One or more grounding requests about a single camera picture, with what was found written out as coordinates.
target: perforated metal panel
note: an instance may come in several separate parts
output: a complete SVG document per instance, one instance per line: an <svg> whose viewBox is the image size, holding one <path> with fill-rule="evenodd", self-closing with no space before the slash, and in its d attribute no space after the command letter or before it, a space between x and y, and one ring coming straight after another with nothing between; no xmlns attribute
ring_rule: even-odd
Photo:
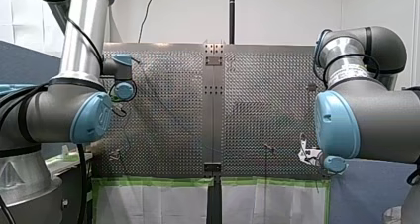
<svg viewBox="0 0 420 224"><path fill-rule="evenodd" d="M311 70L312 47L225 45L213 68L203 45L109 44L105 51L141 62L134 65L139 92L124 106L129 115L114 116L93 147L95 175L202 176L203 162L222 153L223 176L319 178L297 156L301 132L315 144L313 103L322 86ZM308 91L311 83L318 90Z"/></svg>
<svg viewBox="0 0 420 224"><path fill-rule="evenodd" d="M223 176L317 177L297 156L301 132L315 143L312 58L312 47L225 47Z"/></svg>
<svg viewBox="0 0 420 224"><path fill-rule="evenodd" d="M96 176L202 176L202 45L105 46L106 56L128 53L137 97L114 116L93 146ZM113 80L105 81L106 87Z"/></svg>

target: white cloth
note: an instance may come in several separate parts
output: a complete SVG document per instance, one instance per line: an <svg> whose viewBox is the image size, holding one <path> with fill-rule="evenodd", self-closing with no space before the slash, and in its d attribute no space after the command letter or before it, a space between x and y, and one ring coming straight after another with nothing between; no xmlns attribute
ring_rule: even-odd
<svg viewBox="0 0 420 224"><path fill-rule="evenodd" d="M104 186L97 224L205 224L208 186Z"/></svg>
<svg viewBox="0 0 420 224"><path fill-rule="evenodd" d="M321 182L318 188L302 183L224 185L222 181L222 223L325 224L329 188Z"/></svg>

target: robotic arm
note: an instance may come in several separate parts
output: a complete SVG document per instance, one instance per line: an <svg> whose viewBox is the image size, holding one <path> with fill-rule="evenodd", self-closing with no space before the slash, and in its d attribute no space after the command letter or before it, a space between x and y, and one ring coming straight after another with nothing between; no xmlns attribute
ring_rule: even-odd
<svg viewBox="0 0 420 224"><path fill-rule="evenodd" d="M112 99L100 76L114 77L119 101L130 101L136 93L132 58L104 60L101 53L107 10L114 0L45 1L65 28L59 74L41 86L0 94L0 196L17 223L61 221L60 180L51 179L41 143L84 144L105 134ZM0 223L6 223L3 215Z"/></svg>
<svg viewBox="0 0 420 224"><path fill-rule="evenodd" d="M419 161L420 93L391 91L406 63L395 33L381 27L328 32L318 42L315 61L328 78L328 90L315 106L326 169L341 172L350 158Z"/></svg>

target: metal pole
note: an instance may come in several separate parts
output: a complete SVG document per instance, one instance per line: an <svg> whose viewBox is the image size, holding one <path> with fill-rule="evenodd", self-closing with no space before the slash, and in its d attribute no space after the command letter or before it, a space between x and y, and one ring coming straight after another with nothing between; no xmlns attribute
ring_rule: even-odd
<svg viewBox="0 0 420 224"><path fill-rule="evenodd" d="M235 43L235 0L229 0L229 44Z"/></svg>

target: blue joint cap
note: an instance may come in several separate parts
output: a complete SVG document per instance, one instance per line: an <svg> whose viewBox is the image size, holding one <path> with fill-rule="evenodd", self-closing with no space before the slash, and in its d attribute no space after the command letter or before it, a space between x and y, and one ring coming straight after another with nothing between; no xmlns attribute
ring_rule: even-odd
<svg viewBox="0 0 420 224"><path fill-rule="evenodd" d="M33 84L0 84L0 96L6 95L10 92L26 88L26 87L32 87L35 86Z"/></svg>
<svg viewBox="0 0 420 224"><path fill-rule="evenodd" d="M358 122L339 93L326 91L316 97L315 130L324 154L346 159L358 155L361 145Z"/></svg>
<svg viewBox="0 0 420 224"><path fill-rule="evenodd" d="M132 66L132 57L130 54L113 54L112 60L125 66Z"/></svg>
<svg viewBox="0 0 420 224"><path fill-rule="evenodd" d="M346 160L341 157L328 156L324 160L324 168L333 173L342 173L346 170L348 164Z"/></svg>
<svg viewBox="0 0 420 224"><path fill-rule="evenodd" d="M120 82L115 85L114 93L121 100L129 100L133 98L135 90L133 84Z"/></svg>
<svg viewBox="0 0 420 224"><path fill-rule="evenodd" d="M112 102L108 94L97 92L90 96L78 110L70 130L73 143L99 140L111 122Z"/></svg>

